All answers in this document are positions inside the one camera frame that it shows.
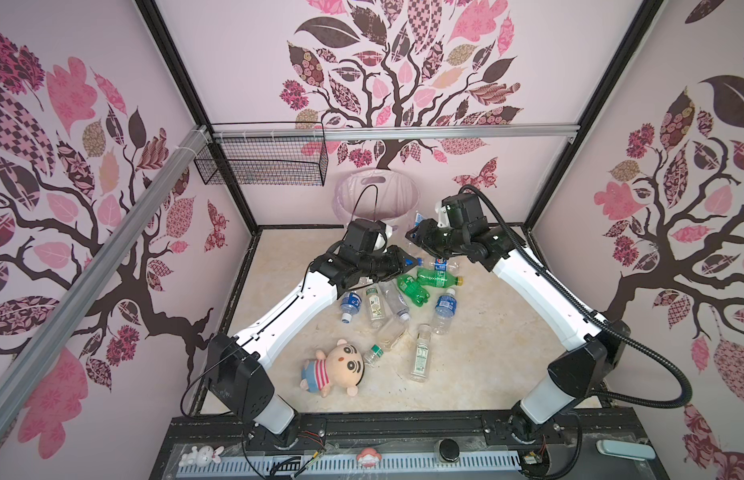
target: rabbit figurine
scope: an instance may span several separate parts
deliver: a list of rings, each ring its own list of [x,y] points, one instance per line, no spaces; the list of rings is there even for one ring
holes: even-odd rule
[[[178,466],[185,467],[196,464],[196,466],[204,468],[209,465],[210,462],[220,463],[222,461],[220,459],[220,454],[223,450],[224,447],[217,447],[217,449],[212,450],[212,447],[209,445],[205,445],[201,447],[201,449],[196,449],[196,447],[193,446],[191,447],[191,453],[182,454]]]

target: plastic bag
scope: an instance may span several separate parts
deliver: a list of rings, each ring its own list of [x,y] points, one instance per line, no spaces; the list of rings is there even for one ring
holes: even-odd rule
[[[359,200],[361,191],[369,185],[364,196]],[[382,220],[386,225],[407,231],[414,225],[414,211],[420,201],[420,191],[411,178],[390,170],[362,170],[353,172],[338,181],[334,188],[332,210],[344,225],[350,222],[350,215],[354,211],[354,218],[368,220]]]

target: marble floor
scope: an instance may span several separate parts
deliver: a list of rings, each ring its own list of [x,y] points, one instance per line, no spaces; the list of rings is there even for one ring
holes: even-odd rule
[[[300,281],[305,267],[344,233],[332,230],[265,230],[234,314],[229,335],[268,312]],[[433,335],[430,377],[409,380],[414,337],[419,324],[434,313],[434,296],[423,307],[411,306],[407,333],[374,367],[367,367],[359,394],[333,389],[327,398],[300,389],[303,361],[317,349],[329,352],[339,339],[360,351],[374,344],[364,313],[340,321],[340,302],[321,311],[291,341],[268,371],[276,393],[300,412],[366,412],[402,410],[474,410],[511,408],[546,374],[548,363],[564,349],[547,324],[521,296],[479,264],[460,264],[463,286],[457,287],[457,313],[451,331]],[[598,407],[595,397],[583,407]],[[202,413],[228,409],[207,394]]]

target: black wire basket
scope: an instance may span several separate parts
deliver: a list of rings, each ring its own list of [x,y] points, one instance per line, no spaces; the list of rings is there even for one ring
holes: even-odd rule
[[[194,160],[204,184],[324,186],[329,159],[321,123],[242,123],[252,124],[294,124],[295,129],[247,130],[214,138]]]

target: plush doll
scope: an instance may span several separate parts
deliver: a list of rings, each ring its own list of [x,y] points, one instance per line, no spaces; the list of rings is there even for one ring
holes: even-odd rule
[[[361,359],[361,353],[345,340],[339,340],[338,346],[329,355],[317,350],[316,360],[305,361],[300,388],[311,393],[319,392],[326,397],[332,386],[337,385],[347,389],[349,396],[356,396],[362,376],[364,360]]]

